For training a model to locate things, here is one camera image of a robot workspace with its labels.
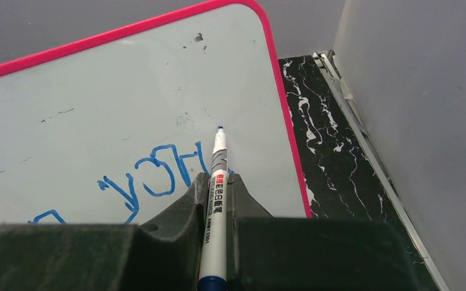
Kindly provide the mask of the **blue whiteboard marker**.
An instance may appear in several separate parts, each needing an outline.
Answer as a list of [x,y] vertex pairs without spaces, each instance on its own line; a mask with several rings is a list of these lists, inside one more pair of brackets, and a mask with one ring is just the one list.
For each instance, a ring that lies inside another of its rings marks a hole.
[[197,290],[227,289],[227,188],[226,133],[219,126],[211,158],[208,207]]

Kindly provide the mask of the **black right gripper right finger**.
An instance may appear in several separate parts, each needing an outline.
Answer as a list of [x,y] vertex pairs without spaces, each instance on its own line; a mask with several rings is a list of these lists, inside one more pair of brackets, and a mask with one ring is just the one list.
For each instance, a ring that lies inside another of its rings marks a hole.
[[372,218],[272,216],[228,179],[229,290],[439,290],[392,200]]

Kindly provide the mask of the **pink framed whiteboard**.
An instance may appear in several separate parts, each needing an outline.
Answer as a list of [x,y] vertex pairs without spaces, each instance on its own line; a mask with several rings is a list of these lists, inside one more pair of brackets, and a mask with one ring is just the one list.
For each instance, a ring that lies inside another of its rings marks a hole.
[[269,19],[208,1],[0,64],[0,224],[142,223],[228,165],[311,214]]

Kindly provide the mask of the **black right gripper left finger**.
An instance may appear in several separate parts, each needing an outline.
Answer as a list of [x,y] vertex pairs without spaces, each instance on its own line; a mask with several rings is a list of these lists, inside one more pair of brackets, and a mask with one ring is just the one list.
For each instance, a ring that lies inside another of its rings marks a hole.
[[208,176],[143,224],[2,224],[0,290],[195,290]]

